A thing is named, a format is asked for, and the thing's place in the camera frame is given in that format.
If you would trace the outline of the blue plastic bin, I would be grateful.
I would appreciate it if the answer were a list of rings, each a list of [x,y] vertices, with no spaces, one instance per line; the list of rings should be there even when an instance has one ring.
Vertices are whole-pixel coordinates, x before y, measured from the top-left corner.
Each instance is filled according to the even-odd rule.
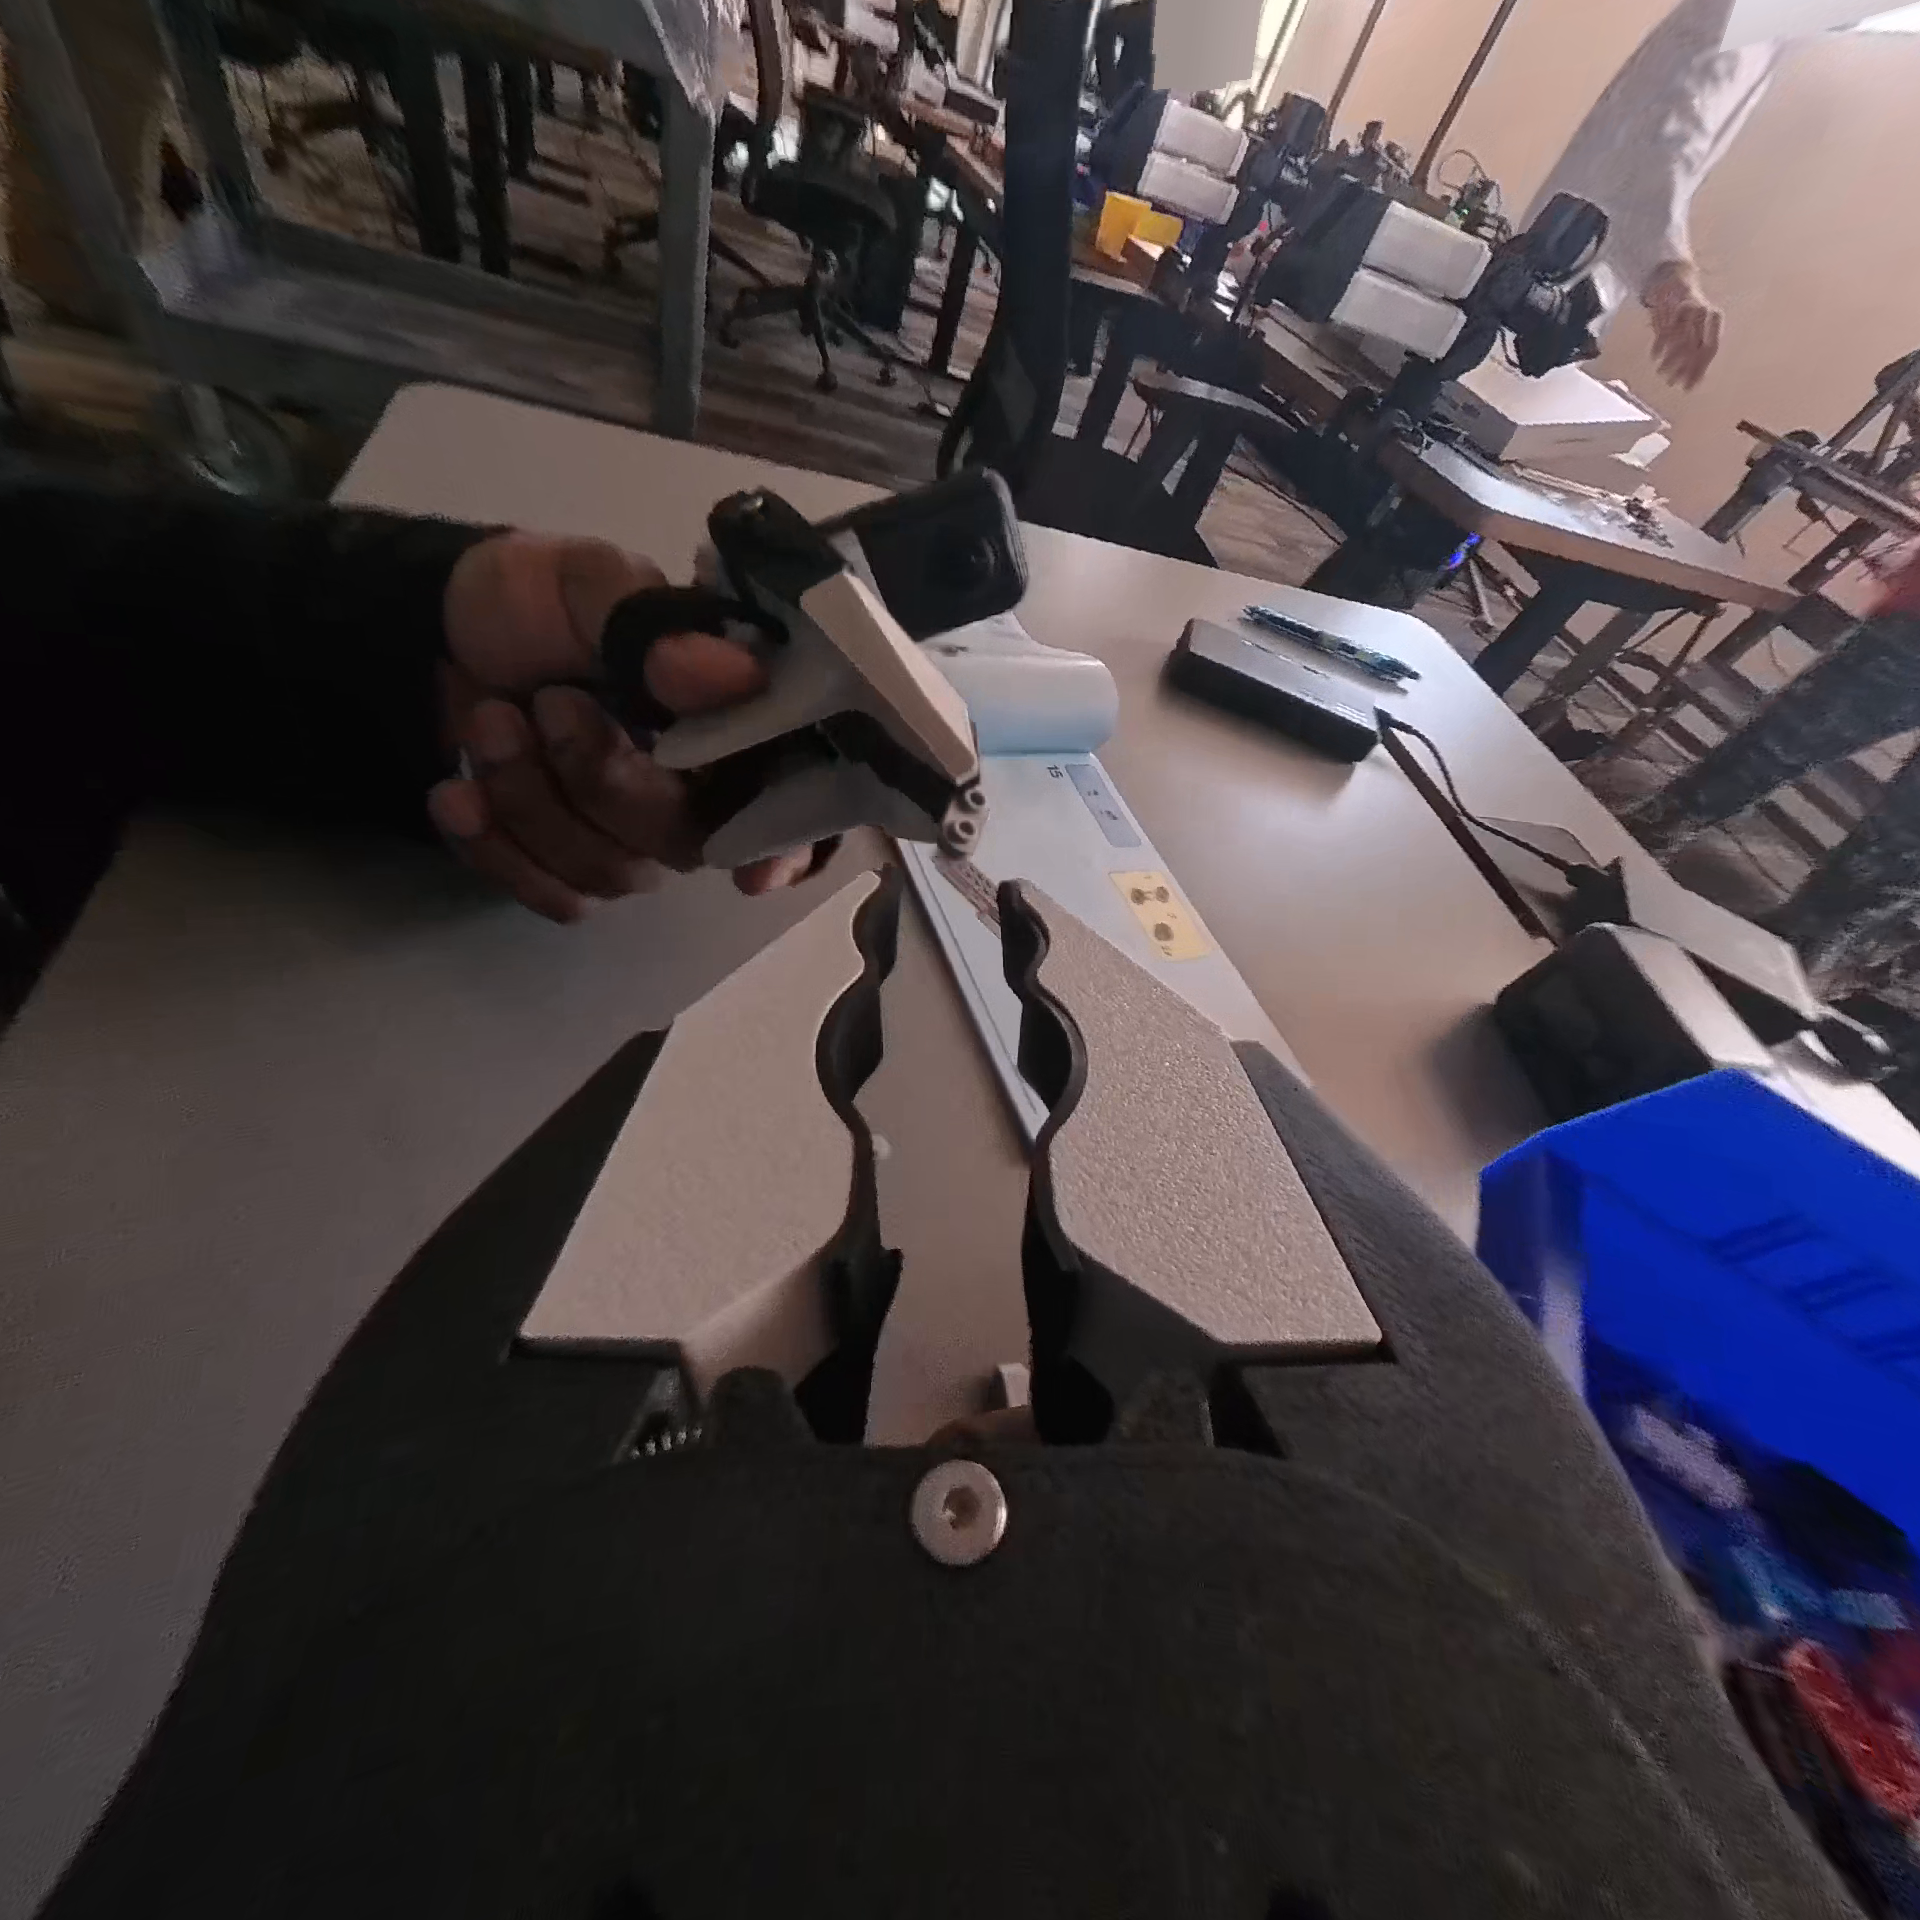
[[[1607,1407],[1683,1402],[1831,1476],[1918,1565],[1912,1168],[1716,1070],[1488,1164],[1475,1252],[1613,1455]]]

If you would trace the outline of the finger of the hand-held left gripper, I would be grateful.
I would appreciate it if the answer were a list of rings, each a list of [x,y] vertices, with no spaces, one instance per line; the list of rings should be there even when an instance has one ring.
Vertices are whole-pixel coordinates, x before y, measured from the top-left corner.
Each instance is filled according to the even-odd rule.
[[[936,849],[951,786],[930,770],[898,785],[849,758],[800,762],[778,773],[701,841],[701,864],[738,871],[855,833]]]
[[[849,711],[880,722],[904,752],[949,788],[966,791],[977,783],[977,735],[966,701],[874,588],[849,570],[838,570],[803,588],[797,612],[849,674]]]

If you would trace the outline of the blue pen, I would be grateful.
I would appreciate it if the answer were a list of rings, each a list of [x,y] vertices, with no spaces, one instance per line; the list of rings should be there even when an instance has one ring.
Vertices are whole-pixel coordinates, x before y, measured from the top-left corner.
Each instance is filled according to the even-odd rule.
[[[1341,662],[1372,682],[1406,686],[1421,679],[1421,673],[1414,665],[1390,653],[1313,627],[1311,623],[1281,612],[1276,606],[1247,604],[1241,609],[1241,619],[1247,624],[1258,627],[1262,633],[1283,636],[1285,641],[1308,649],[1319,658]]]

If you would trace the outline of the person's left hand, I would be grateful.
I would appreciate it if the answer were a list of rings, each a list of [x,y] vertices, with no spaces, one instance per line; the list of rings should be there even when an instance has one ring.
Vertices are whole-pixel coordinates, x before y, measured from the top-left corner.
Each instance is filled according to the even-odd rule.
[[[443,731],[458,770],[428,816],[482,881],[557,924],[703,867],[680,774],[589,691],[611,612],[668,587],[602,540],[502,533],[443,588]]]

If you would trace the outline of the pale blue instruction booklet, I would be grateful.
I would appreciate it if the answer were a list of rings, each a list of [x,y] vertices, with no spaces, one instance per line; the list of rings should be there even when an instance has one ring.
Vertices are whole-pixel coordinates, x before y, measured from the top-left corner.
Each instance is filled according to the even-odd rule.
[[[1259,1045],[1304,1078],[1096,758],[1120,721],[1110,668],[1037,643],[1012,615],[924,653],[972,716],[986,823],[966,857],[894,849],[1019,1136],[1037,1136],[1043,1109],[1018,1069],[1022,1009],[1002,970],[996,892],[1009,881],[1037,886],[1229,1040]]]

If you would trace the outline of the black power bank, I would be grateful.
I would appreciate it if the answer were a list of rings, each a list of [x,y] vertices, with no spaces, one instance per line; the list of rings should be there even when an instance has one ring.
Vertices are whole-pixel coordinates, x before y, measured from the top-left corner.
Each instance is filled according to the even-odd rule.
[[[1338,765],[1359,765],[1382,743],[1379,722],[1341,682],[1217,623],[1185,623],[1164,660],[1164,682]]]

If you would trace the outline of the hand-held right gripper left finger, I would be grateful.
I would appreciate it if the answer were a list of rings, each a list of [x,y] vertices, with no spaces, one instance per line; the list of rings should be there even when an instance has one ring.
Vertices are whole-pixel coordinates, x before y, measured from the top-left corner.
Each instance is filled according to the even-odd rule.
[[[857,1097],[884,1059],[901,875],[853,877],[663,1032],[518,1331],[642,1362],[703,1408],[780,1381],[813,1436],[865,1440],[900,1288]]]

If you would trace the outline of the brown work table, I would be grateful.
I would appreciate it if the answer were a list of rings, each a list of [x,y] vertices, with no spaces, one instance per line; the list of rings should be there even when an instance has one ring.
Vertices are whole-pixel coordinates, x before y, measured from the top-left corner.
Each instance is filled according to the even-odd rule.
[[[1376,462],[1400,492],[1462,535],[1505,551],[1533,580],[1529,602],[1475,656],[1474,673],[1508,694],[1584,609],[1630,617],[1788,612],[1798,593],[1740,552],[1658,506],[1635,523],[1613,497],[1529,482],[1451,445],[1392,438]]]

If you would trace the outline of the stack of white flat boxes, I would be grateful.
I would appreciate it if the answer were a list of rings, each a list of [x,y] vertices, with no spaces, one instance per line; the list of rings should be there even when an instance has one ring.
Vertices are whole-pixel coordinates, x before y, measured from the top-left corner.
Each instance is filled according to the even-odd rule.
[[[1529,376],[1499,353],[1448,382],[1429,422],[1450,429],[1488,461],[1525,467],[1549,456],[1626,456],[1668,431],[1627,388],[1580,365]]]

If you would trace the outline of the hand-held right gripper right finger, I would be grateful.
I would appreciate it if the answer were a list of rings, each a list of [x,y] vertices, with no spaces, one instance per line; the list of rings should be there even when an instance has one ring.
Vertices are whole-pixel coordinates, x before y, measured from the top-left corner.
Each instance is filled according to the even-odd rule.
[[[1250,1377],[1372,1366],[1383,1331],[1239,1045],[1028,881],[996,892],[1018,1069],[1042,1109],[1019,1236],[1037,1440],[1277,1448]]]

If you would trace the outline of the black office chair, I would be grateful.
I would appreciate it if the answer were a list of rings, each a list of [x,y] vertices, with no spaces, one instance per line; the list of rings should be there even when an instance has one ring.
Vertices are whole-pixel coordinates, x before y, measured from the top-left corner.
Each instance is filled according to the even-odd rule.
[[[885,292],[910,288],[925,221],[924,185],[912,175],[875,170],[855,147],[776,157],[772,131],[755,129],[740,204],[800,247],[803,272],[792,283],[759,279],[741,287],[718,317],[718,345],[734,350],[750,325],[794,319],[817,355],[821,395],[840,387],[833,346],[846,345],[874,362],[880,388],[894,388],[900,355],[859,317],[859,288],[871,275],[885,281]]]
[[[1014,517],[1162,560],[1215,566],[1139,462],[1057,435],[1067,378],[1078,110],[1089,3],[1009,10],[1000,295],[980,359],[942,431],[936,474],[993,474]]]

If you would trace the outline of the dark metal frame stand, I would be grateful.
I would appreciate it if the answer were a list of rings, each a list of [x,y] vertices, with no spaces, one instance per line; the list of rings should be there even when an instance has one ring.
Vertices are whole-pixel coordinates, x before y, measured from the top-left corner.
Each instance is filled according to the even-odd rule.
[[[1748,461],[1740,485],[1705,517],[1708,539],[1731,542],[1783,495],[1818,517],[1831,510],[1879,535],[1918,533],[1918,350],[1879,371],[1860,412],[1827,437],[1774,435],[1740,420]]]

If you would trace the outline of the black power adapter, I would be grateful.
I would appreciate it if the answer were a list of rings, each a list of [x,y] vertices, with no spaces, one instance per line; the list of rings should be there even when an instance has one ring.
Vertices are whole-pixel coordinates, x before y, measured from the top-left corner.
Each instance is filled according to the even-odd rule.
[[[1708,972],[1635,927],[1582,928],[1509,983],[1489,1014],[1552,1125],[1713,1073],[1774,1067]]]

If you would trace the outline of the pile of toy bricks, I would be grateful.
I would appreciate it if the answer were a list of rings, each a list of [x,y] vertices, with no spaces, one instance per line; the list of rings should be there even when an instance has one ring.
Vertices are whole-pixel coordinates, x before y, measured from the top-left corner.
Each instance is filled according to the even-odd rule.
[[[1697,1407],[1615,1402],[1599,1425],[1774,1784],[1868,1916],[1914,1919],[1916,1544]]]

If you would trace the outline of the grey desk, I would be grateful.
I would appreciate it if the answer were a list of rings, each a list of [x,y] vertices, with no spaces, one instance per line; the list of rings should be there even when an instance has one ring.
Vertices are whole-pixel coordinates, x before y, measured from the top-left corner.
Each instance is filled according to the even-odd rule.
[[[452,387],[352,485],[660,563],[744,488]],[[560,930],[429,833],[127,823],[3,1040],[3,1909],[1860,1916],[1585,1405],[1262,1047],[1383,1332],[1250,1374],[1270,1453],[1039,1440],[1030,1173],[898,965],[865,1440],[520,1346],[753,957],[716,877]]]

